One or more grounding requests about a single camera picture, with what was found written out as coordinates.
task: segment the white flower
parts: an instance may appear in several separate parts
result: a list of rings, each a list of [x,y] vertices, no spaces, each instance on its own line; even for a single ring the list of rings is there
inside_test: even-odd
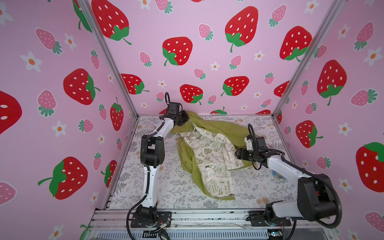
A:
[[[166,83],[165,83],[165,81],[159,81],[159,84],[158,84],[158,86],[160,86],[160,87],[164,88],[164,87],[166,86]]]
[[[61,225],[60,227],[55,226],[53,228],[53,233],[49,235],[48,240],[56,240],[57,238],[61,237],[63,235],[63,232],[62,232],[63,227],[64,227],[64,224]]]
[[[39,73],[41,72],[39,66],[43,62],[39,59],[36,59],[31,51],[28,52],[28,56],[20,55],[20,57],[22,58],[22,60],[24,60],[26,62],[25,67],[27,70],[35,69],[37,72],[39,72]]]
[[[344,189],[344,192],[348,192],[348,189],[352,189],[351,185],[348,184],[348,179],[342,180],[339,178],[339,182],[339,188]]]
[[[260,91],[258,91],[257,93],[254,93],[254,96],[253,98],[259,98],[262,94],[260,93]]]
[[[5,25],[5,21],[11,21],[13,22],[13,18],[6,12],[7,7],[5,6],[5,3],[0,2],[0,24]]]
[[[60,121],[57,121],[57,126],[51,127],[53,131],[56,131],[56,137],[60,135],[65,135],[65,129],[67,128],[66,124],[61,124]]]
[[[211,64],[211,70],[215,70],[215,71],[217,71],[217,69],[220,67],[220,65],[219,64],[217,64],[217,62],[215,62],[214,64]]]
[[[312,14],[313,10],[319,5],[320,3],[318,3],[317,0],[312,0],[311,2],[307,2],[307,8],[305,9],[304,13],[309,12],[310,14]]]
[[[99,140],[99,143],[101,145],[102,143],[105,143],[105,136],[103,136],[103,134],[100,133],[100,137],[98,137],[97,140]]]
[[[339,124],[339,134],[344,134],[344,136],[348,136],[348,132],[352,131],[352,128],[348,127],[348,123],[344,123],[344,125]]]
[[[68,34],[64,33],[65,35],[65,44],[68,44],[70,46],[70,49],[73,50],[74,47],[77,47],[77,45],[73,41],[73,36],[68,36]]]
[[[97,195],[99,195],[98,192],[93,192],[93,195],[90,199],[90,201],[92,202],[92,205],[98,200]]]
[[[260,52],[255,53],[255,59],[254,59],[254,60],[259,60],[259,61],[261,61],[261,60],[262,60],[262,57],[264,57],[264,56],[265,56],[265,54],[263,53],[262,50],[260,50]]]
[[[376,51],[369,50],[368,57],[364,59],[364,62],[368,62],[368,65],[372,66],[376,60],[380,60],[383,58],[383,55],[381,55],[380,52],[381,52],[381,47],[376,49]]]
[[[347,26],[347,24],[344,24],[343,28],[337,32],[339,34],[339,36],[337,37],[337,40],[339,40],[340,38],[345,38],[350,28],[351,28],[350,26]]]

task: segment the strawberry wallpaper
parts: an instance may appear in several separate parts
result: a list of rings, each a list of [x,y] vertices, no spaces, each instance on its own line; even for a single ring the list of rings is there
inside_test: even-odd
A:
[[[298,164],[339,194],[339,239],[384,239],[383,1],[350,0],[282,108]]]
[[[273,112],[332,2],[88,1],[139,114]]]
[[[0,0],[0,33],[0,239],[83,240],[134,118],[77,1]]]

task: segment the strawberry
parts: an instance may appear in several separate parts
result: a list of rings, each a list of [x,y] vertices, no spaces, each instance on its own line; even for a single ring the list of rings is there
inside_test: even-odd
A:
[[[195,68],[193,73],[195,74],[195,77],[200,78],[200,79],[205,79],[207,77],[206,74],[204,73],[204,71],[201,69],[198,69],[198,68]]]
[[[98,55],[97,55],[95,49],[91,50],[91,61],[92,61],[93,65],[95,66],[95,68],[99,69],[100,61],[98,59]]]
[[[351,98],[351,103],[353,105],[362,107],[365,106],[367,103],[371,104],[374,101],[376,101],[377,96],[379,94],[376,93],[376,90],[369,89],[367,90],[360,90],[358,91],[352,98]]]
[[[316,164],[322,169],[327,169],[331,167],[331,161],[327,157],[319,157],[316,160]]]
[[[191,55],[192,42],[189,38],[181,36],[177,38],[168,38],[163,42],[163,55],[172,65],[184,65]]]
[[[92,11],[103,35],[115,41],[125,40],[129,35],[129,22],[124,13],[107,0],[92,0]]]
[[[76,69],[64,78],[65,93],[81,104],[89,105],[93,102],[96,91],[100,89],[94,87],[93,79],[82,68]]]
[[[37,103],[40,105],[39,111],[42,116],[47,118],[55,113],[53,109],[56,107],[56,100],[51,91],[43,90],[37,98]]]
[[[105,183],[105,186],[107,188],[109,187],[109,184],[111,183],[113,174],[115,173],[116,165],[117,165],[117,162],[115,160],[112,160],[108,164],[107,168],[105,169],[105,173],[103,173],[103,171],[101,171],[101,174],[105,175],[104,176],[104,183]]]
[[[281,5],[280,7],[276,8],[276,10],[272,13],[272,18],[269,19],[269,27],[274,28],[276,25],[278,25],[279,22],[283,20],[286,11],[286,5]]]
[[[107,110],[103,104],[99,105],[100,117],[105,121],[107,119]]]
[[[197,103],[203,98],[203,90],[199,87],[184,84],[180,87],[181,97],[187,103]]]
[[[282,97],[283,94],[284,94],[284,92],[285,92],[285,90],[286,90],[286,88],[287,88],[287,86],[288,86],[288,83],[289,83],[289,81],[287,81],[287,82],[285,82],[285,83],[283,83],[283,84],[277,86],[277,88],[275,88],[275,90],[273,91],[273,93],[274,93],[276,96],[278,96],[278,97]]]
[[[317,92],[323,98],[329,98],[328,106],[331,104],[331,97],[339,94],[347,82],[347,73],[336,61],[328,61],[320,74],[317,82]]]
[[[316,109],[317,109],[317,104],[316,103],[312,103],[312,104],[308,104],[308,106],[305,108],[304,112],[306,114],[311,115],[313,112],[316,112]]]
[[[317,137],[317,128],[309,120],[301,122],[296,126],[296,136],[306,148],[312,147],[316,143],[316,138],[323,138],[323,136]]]
[[[241,63],[241,56],[237,55],[236,57],[232,58],[231,64],[229,64],[229,68],[231,70],[235,70],[237,66],[239,66]]]
[[[265,75],[264,82],[268,85],[272,84],[274,81],[275,77],[273,76],[273,73],[267,73]]]
[[[259,12],[257,8],[249,6],[236,14],[225,26],[227,41],[240,47],[249,43],[256,33]]]
[[[224,108],[225,107],[223,107],[223,110],[219,109],[219,110],[212,111],[211,114],[227,114],[227,112],[224,112]]]
[[[210,96],[210,97],[208,98],[207,103],[208,103],[209,105],[212,105],[212,104],[215,103],[216,100],[217,100],[216,95],[212,95],[212,96]]]
[[[18,101],[0,91],[0,134],[14,125],[22,116],[22,108]]]
[[[109,111],[111,116],[111,121],[113,128],[118,131],[121,128],[122,120],[124,118],[124,112],[122,110],[121,105],[118,102],[118,98],[116,97],[116,103],[112,104],[111,110]]]
[[[301,87],[301,95],[304,96],[308,91],[308,81],[307,79],[304,80],[303,86]]]
[[[206,41],[210,41],[214,37],[214,32],[211,31],[211,27],[206,24],[199,25],[200,37],[205,38]]]
[[[375,192],[384,192],[384,145],[371,142],[359,148],[356,164],[363,184]]]
[[[97,152],[93,160],[93,169],[97,171],[101,165],[101,153]]]
[[[244,91],[249,83],[249,78],[245,76],[227,78],[223,84],[224,92],[220,95],[237,96]]]
[[[145,52],[140,53],[140,61],[146,66],[150,68],[152,66],[151,58]]]
[[[121,76],[130,94],[140,94],[142,91],[149,92],[148,90],[144,90],[144,83],[138,76],[124,73],[122,73]]]
[[[17,190],[10,183],[0,181],[0,206],[16,197]]]
[[[37,38],[40,40],[40,42],[46,49],[52,50],[52,52],[57,55],[60,55],[63,52],[61,50],[60,43],[58,41],[55,41],[55,37],[52,33],[42,28],[36,28],[35,32]]]
[[[360,30],[359,34],[356,36],[355,50],[359,51],[367,46],[367,41],[371,39],[373,35],[373,22],[365,24],[365,26]]]
[[[327,47],[324,45],[321,45],[319,48],[316,49],[316,51],[313,54],[313,57],[321,58],[326,52],[327,52]]]
[[[380,232],[384,232],[384,216],[381,216],[377,212],[369,212],[365,215],[365,220],[367,220],[367,223],[372,227]]]
[[[284,60],[298,59],[303,55],[312,41],[312,35],[302,26],[296,26],[285,35],[280,49],[280,58]]]
[[[43,179],[37,185],[52,179],[49,190],[56,199],[62,200],[74,194],[87,181],[88,171],[79,160],[66,157],[53,169],[53,177]]]

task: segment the pink strawberry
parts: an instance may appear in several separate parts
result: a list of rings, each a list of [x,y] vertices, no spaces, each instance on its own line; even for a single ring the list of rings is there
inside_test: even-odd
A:
[[[378,231],[384,232],[384,216],[381,216],[377,212],[369,212],[365,215],[365,220]]]
[[[316,112],[316,109],[317,109],[316,103],[308,104],[308,106],[305,108],[305,113],[311,115],[313,112]]]
[[[351,98],[351,103],[353,105],[362,107],[365,106],[367,103],[371,104],[374,101],[376,101],[377,96],[379,94],[376,93],[376,90],[369,89],[367,90],[360,90],[358,91],[352,98]]]
[[[95,49],[91,50],[91,61],[92,61],[93,65],[95,66],[95,68],[99,69],[100,61],[99,61],[99,58],[98,58],[98,55],[97,55]]]
[[[359,51],[367,46],[367,41],[371,39],[373,35],[373,22],[365,24],[365,26],[360,30],[359,34],[356,37],[357,42],[355,42],[355,50]]]
[[[241,64],[241,56],[237,55],[236,57],[232,58],[231,64],[229,64],[229,68],[231,70],[235,70],[237,66]]]
[[[101,153],[97,152],[94,157],[95,159],[93,160],[93,169],[97,171],[101,165]]]
[[[148,68],[152,66],[151,58],[145,52],[140,53],[140,61]]]
[[[327,157],[319,157],[316,160],[316,164],[322,169],[327,169],[331,167],[331,161]]]
[[[17,190],[10,183],[0,181],[0,206],[16,197]]]
[[[262,108],[266,108],[268,105],[270,105],[272,102],[272,99],[267,99],[263,102]]]
[[[82,132],[90,132],[93,129],[93,123],[88,119],[81,120],[79,122],[78,127],[79,127],[79,130]]]
[[[281,5],[280,7],[276,8],[276,10],[272,13],[272,18],[269,19],[269,27],[274,28],[276,25],[278,25],[279,22],[283,20],[286,11],[286,5]]]
[[[308,81],[307,79],[304,80],[303,86],[301,87],[301,95],[304,96],[308,91]]]
[[[209,105],[212,105],[212,104],[215,103],[216,99],[217,99],[217,98],[216,98],[216,95],[212,95],[212,96],[210,96],[210,97],[208,98],[207,103],[208,103]]]
[[[99,105],[99,111],[100,111],[100,117],[101,117],[103,120],[106,120],[106,119],[107,119],[107,110],[104,108],[104,105],[103,105],[103,104],[100,104],[100,105]]]
[[[272,84],[272,82],[274,81],[275,77],[273,76],[273,73],[268,73],[265,75],[265,79],[264,79],[264,82],[268,85]]]
[[[206,24],[199,25],[200,37],[205,38],[206,41],[210,41],[214,37],[214,32],[211,31],[211,27]]]
[[[57,55],[60,55],[63,52],[61,50],[60,43],[58,41],[55,41],[55,37],[52,33],[41,28],[36,28],[35,32],[37,38],[48,50],[52,50],[52,52]]]
[[[48,116],[52,116],[52,114],[55,113],[53,109],[56,107],[56,100],[51,91],[42,91],[39,97],[37,98],[37,103],[40,105],[40,114],[44,115],[46,118]]]
[[[200,79],[205,79],[207,77],[206,74],[204,73],[204,71],[201,69],[198,69],[198,68],[195,68],[193,73],[195,74],[195,77],[200,78]]]

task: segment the red strawberry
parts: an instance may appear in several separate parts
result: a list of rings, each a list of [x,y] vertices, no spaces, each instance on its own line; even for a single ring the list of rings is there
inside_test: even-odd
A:
[[[92,11],[104,36],[120,41],[129,35],[129,22],[124,13],[107,0],[92,0]]]
[[[376,90],[369,89],[368,91],[366,91],[363,89],[363,90],[358,91],[351,98],[351,103],[353,105],[362,107],[362,106],[365,106],[367,103],[371,104],[374,101],[376,101],[378,95],[379,94],[376,93]]]
[[[172,65],[184,65],[191,55],[192,42],[189,38],[181,36],[177,38],[168,38],[163,42],[163,55]]]
[[[355,50],[359,51],[367,46],[367,41],[371,39],[373,35],[373,22],[365,24],[365,26],[360,30],[359,34],[356,36]]]
[[[93,79],[82,68],[76,69],[64,78],[65,93],[81,104],[89,105],[93,102],[96,91],[100,89],[94,87]]]
[[[309,120],[301,122],[296,126],[296,135],[301,144],[306,148],[312,147],[316,143],[316,138],[323,138],[323,136],[317,137],[317,128]]]
[[[323,98],[329,98],[328,106],[331,104],[331,97],[339,94],[347,82],[347,73],[336,61],[328,61],[320,74],[317,82],[317,92]]]
[[[112,160],[108,164],[107,168],[105,169],[105,173],[103,173],[103,171],[101,171],[101,174],[105,175],[104,176],[104,183],[105,183],[105,186],[107,188],[109,187],[109,184],[111,183],[113,174],[115,173],[116,165],[117,165],[117,162],[115,160]]]
[[[74,157],[66,157],[53,170],[53,177],[39,181],[43,182],[52,179],[49,190],[59,200],[66,199],[79,190],[87,181],[88,171],[79,160]]]
[[[307,51],[312,41],[312,35],[302,26],[296,26],[285,35],[280,49],[280,58],[284,60],[297,59]]]
[[[142,91],[149,92],[144,90],[144,83],[138,76],[124,73],[121,76],[130,94],[140,94]]]
[[[61,50],[60,43],[58,41],[55,41],[55,37],[52,33],[41,28],[36,28],[35,32],[37,38],[48,50],[52,50],[52,52],[57,55],[60,55],[63,52]]]
[[[116,103],[112,104],[109,111],[113,128],[118,131],[121,128],[122,120],[124,118],[124,112],[120,104],[118,104],[118,98],[116,97]]]
[[[249,6],[236,14],[225,26],[227,41],[240,47],[249,43],[256,33],[259,12],[257,8]]]
[[[187,103],[197,103],[203,98],[203,90],[199,87],[184,84],[180,87],[181,97]]]
[[[280,7],[276,8],[276,10],[272,13],[272,18],[269,19],[269,27],[274,28],[276,25],[278,25],[279,22],[283,20],[286,11],[286,5],[281,5]]]
[[[249,78],[245,76],[227,78],[223,84],[224,92],[220,95],[237,96],[244,91],[249,83]]]
[[[359,148],[356,164],[363,184],[375,192],[384,192],[384,145],[371,142]]]
[[[284,94],[284,92],[285,92],[285,90],[286,90],[286,88],[287,88],[287,86],[288,86],[288,83],[289,83],[289,81],[287,81],[287,82],[285,82],[285,83],[279,85],[277,88],[275,88],[275,90],[273,91],[273,93],[274,93],[276,96],[278,96],[278,97],[282,97],[283,94]]]
[[[18,101],[0,91],[0,134],[14,125],[22,116],[22,108]]]

